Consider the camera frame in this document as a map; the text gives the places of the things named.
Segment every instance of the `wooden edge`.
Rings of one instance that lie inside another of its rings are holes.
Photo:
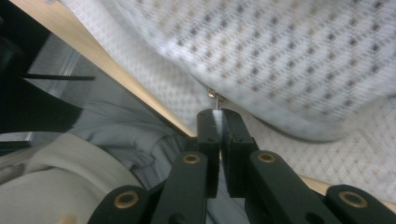
[[[58,1],[49,5],[44,0],[10,0],[10,2],[59,36],[124,88],[172,122],[183,133],[189,136],[195,135],[194,131],[185,126],[163,103],[122,69],[64,5]]]
[[[300,175],[300,178],[304,181],[304,183],[311,188],[312,190],[316,191],[317,193],[320,193],[322,195],[326,194],[327,189],[330,187],[330,184],[311,179],[306,176]],[[393,213],[396,214],[396,204],[395,203],[390,203],[384,200],[380,200],[382,204],[384,204],[388,209],[390,209]]]

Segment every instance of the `white fabric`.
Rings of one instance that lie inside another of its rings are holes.
[[[190,75],[241,106],[259,147],[300,175],[396,202],[395,0],[62,2],[192,129],[213,104]],[[341,139],[306,143],[249,114],[293,136]]]
[[[103,198],[124,185],[140,186],[102,149],[66,133],[40,148],[24,175],[0,186],[0,223],[55,224],[65,217],[87,223]]]

